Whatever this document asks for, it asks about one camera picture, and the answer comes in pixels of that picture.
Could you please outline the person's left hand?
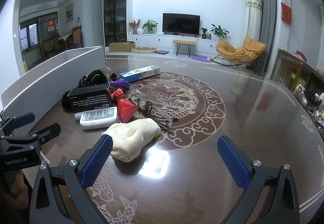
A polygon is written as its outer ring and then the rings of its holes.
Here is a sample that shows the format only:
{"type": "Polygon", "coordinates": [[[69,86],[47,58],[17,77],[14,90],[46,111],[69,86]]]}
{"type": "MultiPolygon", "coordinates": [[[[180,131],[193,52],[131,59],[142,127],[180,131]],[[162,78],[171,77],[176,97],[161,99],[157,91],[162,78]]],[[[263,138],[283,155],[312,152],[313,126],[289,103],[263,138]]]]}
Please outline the person's left hand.
{"type": "Polygon", "coordinates": [[[28,187],[22,170],[1,173],[1,199],[15,211],[29,206],[28,187]]]}

